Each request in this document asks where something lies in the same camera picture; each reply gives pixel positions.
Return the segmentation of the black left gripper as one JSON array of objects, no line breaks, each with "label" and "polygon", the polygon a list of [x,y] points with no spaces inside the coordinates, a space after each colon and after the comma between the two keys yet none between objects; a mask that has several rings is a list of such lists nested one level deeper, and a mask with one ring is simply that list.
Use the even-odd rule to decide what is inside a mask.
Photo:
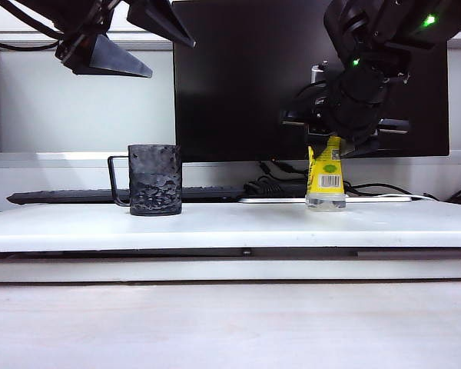
[{"label": "black left gripper", "polygon": [[[171,42],[196,46],[167,0],[127,1],[132,25]],[[49,1],[48,18],[63,33],[55,56],[75,74],[112,74],[151,78],[145,63],[111,41],[111,27],[118,1]]]}]

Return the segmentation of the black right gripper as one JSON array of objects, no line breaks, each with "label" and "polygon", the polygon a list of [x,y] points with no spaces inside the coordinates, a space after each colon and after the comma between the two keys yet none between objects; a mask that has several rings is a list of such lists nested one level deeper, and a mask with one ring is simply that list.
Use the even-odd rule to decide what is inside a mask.
[{"label": "black right gripper", "polygon": [[380,146],[378,133],[410,131],[409,121],[382,116],[393,86],[404,80],[376,68],[313,67],[311,83],[282,107],[280,123],[302,127],[315,158],[327,148],[331,135],[342,138],[341,157],[373,153]]}]

